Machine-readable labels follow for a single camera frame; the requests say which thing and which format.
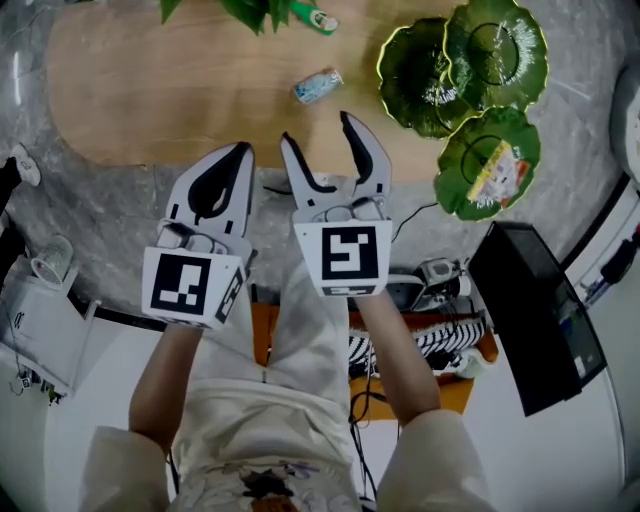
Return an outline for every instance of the wooden tabletop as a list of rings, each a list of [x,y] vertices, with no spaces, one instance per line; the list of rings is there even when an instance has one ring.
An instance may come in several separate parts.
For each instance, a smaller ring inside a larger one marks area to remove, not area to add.
[[[288,131],[312,171],[352,175],[339,111],[371,128],[393,163],[394,181],[437,173],[443,142],[420,138],[385,112],[376,63],[393,30],[448,16],[456,0],[321,0],[340,26],[324,36],[293,15],[256,37],[217,1],[184,0],[165,25],[156,1],[69,5],[47,50],[49,103],[66,142],[106,165],[188,164],[245,140],[256,164],[282,168]],[[326,67],[345,84],[312,105],[292,86]]]

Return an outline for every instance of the black and white striped cloth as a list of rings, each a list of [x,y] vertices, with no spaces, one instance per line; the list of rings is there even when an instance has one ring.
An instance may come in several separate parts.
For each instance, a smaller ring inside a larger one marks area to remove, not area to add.
[[[465,318],[452,322],[432,325],[426,329],[414,332],[416,343],[422,355],[427,358],[436,352],[443,354],[458,354],[466,348],[474,346],[486,330],[483,316]],[[369,333],[365,331],[351,331],[349,333],[349,374],[366,375],[369,359]],[[372,373],[377,373],[376,357],[371,350]]]

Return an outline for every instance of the marble floor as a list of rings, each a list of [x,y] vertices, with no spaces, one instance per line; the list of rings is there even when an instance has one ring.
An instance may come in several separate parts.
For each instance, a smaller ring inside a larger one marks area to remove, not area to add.
[[[634,0],[520,3],[543,28],[551,74],[541,100],[528,111],[543,146],[537,178],[500,218],[532,223],[561,258],[621,173],[609,150],[609,107],[623,60],[639,47],[640,8]],[[139,314],[143,250],[155,240],[173,180],[184,168],[104,169],[60,138],[48,110],[44,55],[62,5],[62,0],[6,0],[0,7],[0,158],[20,142],[42,170],[41,185],[19,186],[7,210],[36,252],[55,233],[71,240],[81,297]],[[259,179],[277,186],[283,175],[269,171]],[[248,235],[259,256],[251,279],[277,289],[293,200],[259,186],[255,191]],[[397,185],[389,213],[397,226],[434,198],[431,181]],[[394,243],[392,264],[412,268],[432,257],[463,259],[473,254],[488,225],[462,223],[438,207],[424,210]]]

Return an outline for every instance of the black monitor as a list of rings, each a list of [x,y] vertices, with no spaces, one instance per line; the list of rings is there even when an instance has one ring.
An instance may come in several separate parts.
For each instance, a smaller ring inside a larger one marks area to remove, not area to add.
[[[580,393],[606,367],[571,283],[530,224],[494,222],[469,263],[526,416]]]

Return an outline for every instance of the green plate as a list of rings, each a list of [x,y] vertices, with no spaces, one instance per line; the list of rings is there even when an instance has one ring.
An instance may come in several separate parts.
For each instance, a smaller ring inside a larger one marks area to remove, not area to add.
[[[507,142],[515,158],[527,168],[515,195],[504,204],[494,201],[479,205],[467,198],[476,178],[498,145]],[[461,220],[482,220],[509,208],[531,185],[540,161],[538,130],[524,112],[511,107],[488,109],[482,117],[472,117],[455,132],[438,158],[440,172],[435,178],[436,198],[447,213]]]
[[[444,18],[425,18],[397,29],[378,60],[380,95],[387,113],[421,137],[448,137],[475,114],[449,81],[443,51]]]
[[[470,0],[445,26],[449,78],[476,110],[535,103],[547,83],[547,43],[527,9],[512,0]]]

